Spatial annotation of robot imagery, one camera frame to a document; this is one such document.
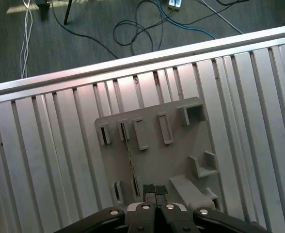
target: metal bolt head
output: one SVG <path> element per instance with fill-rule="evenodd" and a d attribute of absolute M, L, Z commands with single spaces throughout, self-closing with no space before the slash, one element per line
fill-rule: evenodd
<path fill-rule="evenodd" d="M 200 214 L 202 214 L 202 215 L 208 215 L 208 210 L 202 209 L 202 210 L 200 210 Z"/>
<path fill-rule="evenodd" d="M 175 208 L 175 207 L 174 207 L 174 205 L 172 205 L 172 204 L 168 204 L 168 205 L 166 205 L 166 208 L 169 209 L 169 210 L 172 210 L 172 209 Z"/>
<path fill-rule="evenodd" d="M 111 214 L 111 215 L 117 215 L 118 213 L 119 213 L 118 210 L 111 210 L 111 211 L 110 211 L 110 214 Z"/>

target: slot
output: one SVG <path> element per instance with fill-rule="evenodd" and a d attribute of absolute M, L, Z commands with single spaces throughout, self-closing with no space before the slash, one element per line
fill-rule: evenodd
<path fill-rule="evenodd" d="M 116 197 L 117 201 L 120 201 L 120 194 L 119 194 L 117 182 L 115 182 L 113 184 L 113 187 L 114 187 L 115 197 Z"/>
<path fill-rule="evenodd" d="M 128 132 L 128 127 L 127 127 L 127 120 L 119 120 L 118 121 L 118 129 L 119 129 L 119 134 L 121 137 L 121 141 L 124 141 L 126 138 L 127 140 L 130 139 L 129 132 Z"/>
<path fill-rule="evenodd" d="M 163 142 L 165 145 L 171 144 L 174 142 L 172 128 L 168 121 L 166 113 L 159 113 L 158 120 L 161 127 Z"/>
<path fill-rule="evenodd" d="M 100 127 L 100 130 L 101 130 L 101 132 L 102 132 L 104 144 L 107 145 L 107 138 L 106 138 L 106 135 L 105 135 L 105 129 L 104 129 L 104 127 Z"/>
<path fill-rule="evenodd" d="M 212 199 L 212 201 L 213 201 L 213 203 L 215 204 L 215 208 L 216 208 L 216 210 L 220 210 L 218 199 L 217 199 L 217 198 L 215 198 L 215 199 Z"/>
<path fill-rule="evenodd" d="M 133 185 L 134 185 L 135 197 L 139 198 L 140 193 L 139 193 L 138 183 L 134 174 L 133 174 Z"/>
<path fill-rule="evenodd" d="M 108 130 L 108 123 L 99 125 L 97 128 L 99 142 L 101 145 L 108 145 L 111 143 L 111 138 Z"/>
<path fill-rule="evenodd" d="M 149 148 L 148 139 L 147 139 L 147 129 L 146 124 L 143 121 L 142 117 L 136 118 L 133 120 L 137 142 L 140 150 L 146 150 Z"/>

